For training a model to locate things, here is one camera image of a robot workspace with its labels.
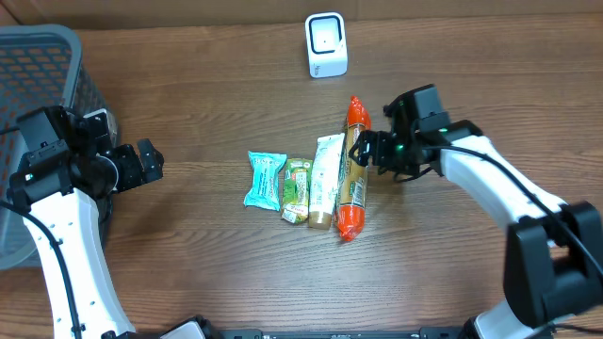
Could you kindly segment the teal wet wipes pack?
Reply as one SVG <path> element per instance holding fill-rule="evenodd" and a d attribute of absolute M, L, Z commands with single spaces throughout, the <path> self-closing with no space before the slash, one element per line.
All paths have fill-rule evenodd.
<path fill-rule="evenodd" d="M 279 172 L 285 165 L 287 155 L 283 153 L 248 152 L 253 169 L 252 186 L 244 198 L 245 206 L 278 211 Z"/>

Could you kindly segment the white cosmetic tube gold cap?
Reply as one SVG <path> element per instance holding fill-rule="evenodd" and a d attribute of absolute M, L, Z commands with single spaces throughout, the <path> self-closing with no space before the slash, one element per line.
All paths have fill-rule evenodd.
<path fill-rule="evenodd" d="M 328 230 L 332 225 L 345 134 L 318 138 L 311 173 L 309 226 Z"/>

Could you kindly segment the orange biscuit roll package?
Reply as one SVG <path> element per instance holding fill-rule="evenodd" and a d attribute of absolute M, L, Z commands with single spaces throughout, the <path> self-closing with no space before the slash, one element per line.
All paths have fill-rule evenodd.
<path fill-rule="evenodd" d="M 368 166 L 358 165 L 349 157 L 349 152 L 360 133 L 370 129 L 368 111 L 357 96 L 351 96 L 339 171 L 336 212 L 337 229 L 345 241 L 352 241 L 365 226 Z"/>

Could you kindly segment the green juice carton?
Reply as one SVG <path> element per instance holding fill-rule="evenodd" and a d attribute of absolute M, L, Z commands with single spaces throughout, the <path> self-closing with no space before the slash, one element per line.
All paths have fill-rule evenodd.
<path fill-rule="evenodd" d="M 285 165 L 282 218 L 299 224 L 309 216 L 309 195 L 313 161 L 290 158 Z"/>

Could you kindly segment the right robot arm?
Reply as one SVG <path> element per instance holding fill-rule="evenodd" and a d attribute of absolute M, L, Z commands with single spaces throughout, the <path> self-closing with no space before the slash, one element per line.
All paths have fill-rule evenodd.
<path fill-rule="evenodd" d="M 549 338 L 565 319 L 602 303 L 602 219 L 515 169 L 471 121 L 424 118 L 363 131 L 348 152 L 411 181 L 433 170 L 462 188 L 506 234 L 504 299 L 459 338 Z"/>

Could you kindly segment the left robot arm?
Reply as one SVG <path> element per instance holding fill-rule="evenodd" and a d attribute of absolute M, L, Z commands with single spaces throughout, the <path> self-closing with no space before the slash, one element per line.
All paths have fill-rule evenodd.
<path fill-rule="evenodd" d="M 110 278 L 100 211 L 116 193 L 163 176 L 163 155 L 149 139 L 119 144 L 106 109 L 84 116 L 56 105 L 19 117 L 28 148 L 9 178 L 2 207 L 20 215 L 41 259 L 56 338 L 139 338 Z"/>

